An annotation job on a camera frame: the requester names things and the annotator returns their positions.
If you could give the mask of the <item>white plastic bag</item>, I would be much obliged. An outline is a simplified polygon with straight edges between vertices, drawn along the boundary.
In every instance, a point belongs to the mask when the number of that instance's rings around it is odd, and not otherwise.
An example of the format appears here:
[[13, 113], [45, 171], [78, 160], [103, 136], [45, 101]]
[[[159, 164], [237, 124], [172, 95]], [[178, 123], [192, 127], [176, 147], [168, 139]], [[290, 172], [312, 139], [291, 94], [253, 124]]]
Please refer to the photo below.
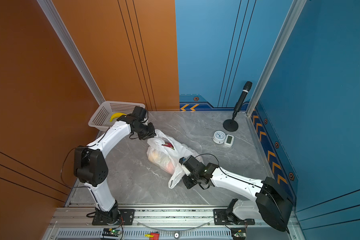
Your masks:
[[[176, 166], [175, 173], [171, 176], [168, 187], [169, 189], [173, 189], [185, 175], [183, 171], [179, 159], [180, 158], [187, 158], [189, 156], [194, 156], [199, 162], [204, 162], [203, 158], [199, 156], [199, 154], [188, 147], [185, 144], [182, 144], [176, 141], [174, 138], [164, 134], [162, 131], [156, 129], [156, 136], [148, 139], [147, 143], [149, 144], [149, 148], [147, 151], [148, 159], [151, 163], [155, 164], [160, 168], [161, 163], [164, 160], [170, 159], [171, 162]], [[174, 150], [162, 146], [165, 142], [170, 142], [175, 147]]]

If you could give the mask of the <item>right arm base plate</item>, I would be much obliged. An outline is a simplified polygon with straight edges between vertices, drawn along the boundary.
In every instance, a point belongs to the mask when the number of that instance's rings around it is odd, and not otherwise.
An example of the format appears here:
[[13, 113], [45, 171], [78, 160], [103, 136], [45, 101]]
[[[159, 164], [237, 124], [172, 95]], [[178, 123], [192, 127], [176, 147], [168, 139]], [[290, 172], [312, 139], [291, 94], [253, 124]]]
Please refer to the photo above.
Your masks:
[[213, 217], [215, 225], [255, 225], [254, 219], [241, 220], [226, 209], [214, 209]]

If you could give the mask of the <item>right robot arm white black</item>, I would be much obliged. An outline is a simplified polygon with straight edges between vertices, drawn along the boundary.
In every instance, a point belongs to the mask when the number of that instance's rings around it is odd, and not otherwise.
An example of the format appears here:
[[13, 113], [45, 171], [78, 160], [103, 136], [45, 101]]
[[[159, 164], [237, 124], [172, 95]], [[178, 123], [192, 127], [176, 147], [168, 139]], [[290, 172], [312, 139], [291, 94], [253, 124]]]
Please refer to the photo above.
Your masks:
[[229, 172], [219, 164], [204, 165], [196, 157], [179, 159], [185, 171], [182, 177], [188, 189], [198, 185], [203, 190], [209, 187], [226, 189], [245, 197], [232, 199], [228, 207], [216, 213], [219, 225], [243, 225], [248, 220], [262, 219], [280, 232], [288, 230], [293, 201], [287, 192], [273, 178], [251, 179]]

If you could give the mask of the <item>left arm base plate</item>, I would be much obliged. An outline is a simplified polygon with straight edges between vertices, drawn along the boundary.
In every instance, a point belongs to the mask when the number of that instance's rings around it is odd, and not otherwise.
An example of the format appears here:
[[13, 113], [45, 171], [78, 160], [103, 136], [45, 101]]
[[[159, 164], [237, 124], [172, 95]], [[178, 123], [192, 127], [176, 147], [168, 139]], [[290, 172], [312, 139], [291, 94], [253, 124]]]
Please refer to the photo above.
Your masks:
[[116, 211], [115, 217], [110, 217], [109, 214], [102, 213], [96, 210], [92, 220], [93, 226], [116, 226], [125, 225], [131, 226], [135, 218], [134, 209], [119, 209]]

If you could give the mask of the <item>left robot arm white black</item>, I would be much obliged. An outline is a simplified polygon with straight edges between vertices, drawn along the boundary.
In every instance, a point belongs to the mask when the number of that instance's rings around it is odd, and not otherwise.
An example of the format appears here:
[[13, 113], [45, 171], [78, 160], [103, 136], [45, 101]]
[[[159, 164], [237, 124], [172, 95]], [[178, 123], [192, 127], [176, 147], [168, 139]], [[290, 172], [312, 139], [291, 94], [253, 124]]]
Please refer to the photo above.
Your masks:
[[135, 107], [131, 114], [116, 118], [115, 123], [94, 142], [75, 148], [74, 175], [89, 189], [96, 203], [94, 218], [104, 224], [113, 225], [121, 218], [118, 203], [107, 182], [106, 156], [126, 136], [137, 134], [139, 140], [155, 137], [154, 125], [147, 122], [148, 118], [145, 108]]

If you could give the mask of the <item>red dragon fruit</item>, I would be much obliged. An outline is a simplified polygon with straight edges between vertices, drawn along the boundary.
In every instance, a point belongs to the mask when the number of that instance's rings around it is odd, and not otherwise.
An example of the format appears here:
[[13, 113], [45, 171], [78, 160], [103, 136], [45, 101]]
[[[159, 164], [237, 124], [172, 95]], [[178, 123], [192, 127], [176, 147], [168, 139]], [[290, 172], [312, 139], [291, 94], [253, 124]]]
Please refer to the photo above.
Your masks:
[[173, 146], [173, 144], [170, 143], [170, 142], [165, 142], [164, 144], [162, 144], [162, 146], [167, 147], [167, 148], [170, 148], [170, 149], [172, 149], [172, 150], [175, 149], [175, 147]]

